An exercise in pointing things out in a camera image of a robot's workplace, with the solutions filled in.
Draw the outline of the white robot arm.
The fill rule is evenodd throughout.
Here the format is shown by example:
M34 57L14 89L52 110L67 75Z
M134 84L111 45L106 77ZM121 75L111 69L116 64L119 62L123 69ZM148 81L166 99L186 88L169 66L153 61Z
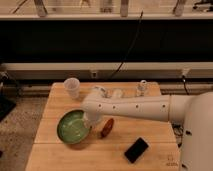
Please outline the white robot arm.
M213 171L213 92L107 98L105 90L95 86L81 106L88 125L96 125L103 115L182 124L179 171Z

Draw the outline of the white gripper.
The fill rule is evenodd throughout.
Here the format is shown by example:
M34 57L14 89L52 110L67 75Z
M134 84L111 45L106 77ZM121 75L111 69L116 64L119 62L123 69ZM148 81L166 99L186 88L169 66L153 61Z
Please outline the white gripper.
M102 120L101 114L94 113L84 113L83 114L83 122L86 128L92 128L98 125Z

